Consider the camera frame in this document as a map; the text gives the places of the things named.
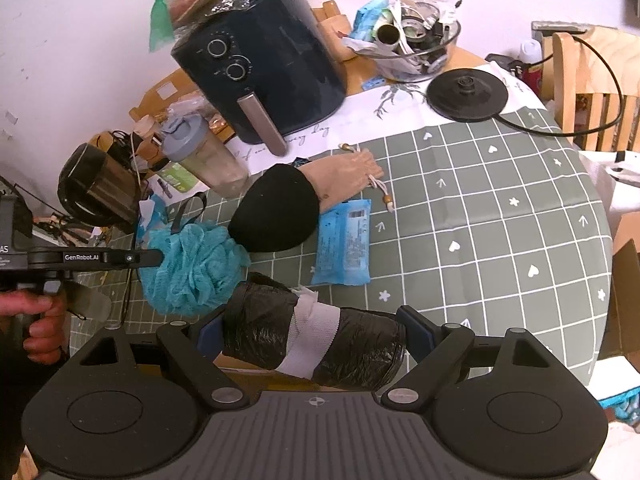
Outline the left hand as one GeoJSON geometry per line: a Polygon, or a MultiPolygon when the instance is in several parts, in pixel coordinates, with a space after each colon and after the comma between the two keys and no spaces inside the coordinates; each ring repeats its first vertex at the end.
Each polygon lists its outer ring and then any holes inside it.
{"type": "Polygon", "coordinates": [[[23,348],[30,360],[52,365],[62,356],[66,341],[64,326],[66,320],[66,298],[56,296],[36,296],[27,290],[14,290],[1,294],[1,333],[9,333],[12,320],[19,314],[35,315],[37,319],[28,328],[29,336],[24,338],[23,348]]]}

